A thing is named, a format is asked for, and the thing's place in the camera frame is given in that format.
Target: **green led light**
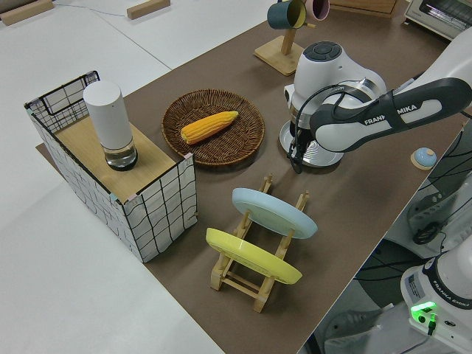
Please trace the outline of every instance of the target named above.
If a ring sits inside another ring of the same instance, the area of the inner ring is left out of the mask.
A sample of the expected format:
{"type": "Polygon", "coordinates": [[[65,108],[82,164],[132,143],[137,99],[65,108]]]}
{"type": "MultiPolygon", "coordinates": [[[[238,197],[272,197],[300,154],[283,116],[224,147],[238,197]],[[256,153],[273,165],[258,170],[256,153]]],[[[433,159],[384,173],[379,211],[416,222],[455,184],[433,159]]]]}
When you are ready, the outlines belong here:
{"type": "MultiPolygon", "coordinates": [[[[423,304],[412,306],[412,308],[411,308],[412,316],[416,321],[419,322],[420,321],[419,317],[423,313],[427,313],[435,307],[436,307],[436,302],[432,302],[432,301],[428,301],[428,302],[424,302],[423,304]]],[[[432,321],[434,321],[434,317],[435,317],[435,315],[432,314],[431,315],[431,320],[432,321]]]]}

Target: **wicker basket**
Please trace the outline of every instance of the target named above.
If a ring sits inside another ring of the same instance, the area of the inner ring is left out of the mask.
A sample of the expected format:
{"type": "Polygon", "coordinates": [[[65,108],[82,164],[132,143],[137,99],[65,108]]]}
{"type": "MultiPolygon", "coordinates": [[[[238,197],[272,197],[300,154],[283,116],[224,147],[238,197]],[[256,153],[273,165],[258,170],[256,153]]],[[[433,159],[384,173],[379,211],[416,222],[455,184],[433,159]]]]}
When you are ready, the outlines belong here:
{"type": "Polygon", "coordinates": [[[207,89],[190,92],[174,101],[165,112],[162,133],[179,155],[192,153],[196,164],[228,166],[256,153],[265,125],[257,108],[244,97],[207,89]],[[181,138],[180,131],[185,125],[222,111],[238,111],[239,116],[229,127],[197,144],[188,145],[181,138]]]}

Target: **corn cob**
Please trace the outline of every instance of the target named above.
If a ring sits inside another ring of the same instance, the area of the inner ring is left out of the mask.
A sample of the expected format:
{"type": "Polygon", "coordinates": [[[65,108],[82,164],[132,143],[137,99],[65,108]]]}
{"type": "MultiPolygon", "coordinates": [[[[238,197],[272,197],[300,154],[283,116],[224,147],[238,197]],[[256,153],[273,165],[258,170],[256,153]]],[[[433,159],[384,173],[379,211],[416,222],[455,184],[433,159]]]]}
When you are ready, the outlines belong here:
{"type": "Polygon", "coordinates": [[[187,144],[196,144],[226,128],[237,116],[237,111],[224,111],[213,114],[185,125],[181,129],[180,134],[187,144]]]}

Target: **blue plate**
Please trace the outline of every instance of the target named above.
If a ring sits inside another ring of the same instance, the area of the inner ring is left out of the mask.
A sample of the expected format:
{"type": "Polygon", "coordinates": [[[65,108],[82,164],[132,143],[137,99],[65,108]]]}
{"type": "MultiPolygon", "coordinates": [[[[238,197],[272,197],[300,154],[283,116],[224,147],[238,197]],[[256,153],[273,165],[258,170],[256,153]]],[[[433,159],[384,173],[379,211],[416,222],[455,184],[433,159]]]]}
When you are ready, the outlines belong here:
{"type": "Polygon", "coordinates": [[[232,200],[241,214],[249,211],[249,219],[277,234],[287,236],[294,230],[294,238],[309,238],[318,230],[315,222],[304,212],[272,195],[236,188],[232,200]]]}

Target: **mug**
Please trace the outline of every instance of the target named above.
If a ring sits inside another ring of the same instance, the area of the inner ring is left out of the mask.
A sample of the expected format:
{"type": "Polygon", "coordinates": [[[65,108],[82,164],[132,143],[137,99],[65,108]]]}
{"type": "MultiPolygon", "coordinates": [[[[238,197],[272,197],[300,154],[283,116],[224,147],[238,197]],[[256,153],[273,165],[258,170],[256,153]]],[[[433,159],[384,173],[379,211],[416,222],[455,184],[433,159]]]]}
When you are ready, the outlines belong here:
{"type": "Polygon", "coordinates": [[[330,12],[330,0],[307,0],[305,3],[308,17],[313,20],[322,21],[330,12]]]}
{"type": "Polygon", "coordinates": [[[276,30],[300,28],[305,23],[307,10],[302,0],[278,0],[269,7],[267,22],[276,30]]]}

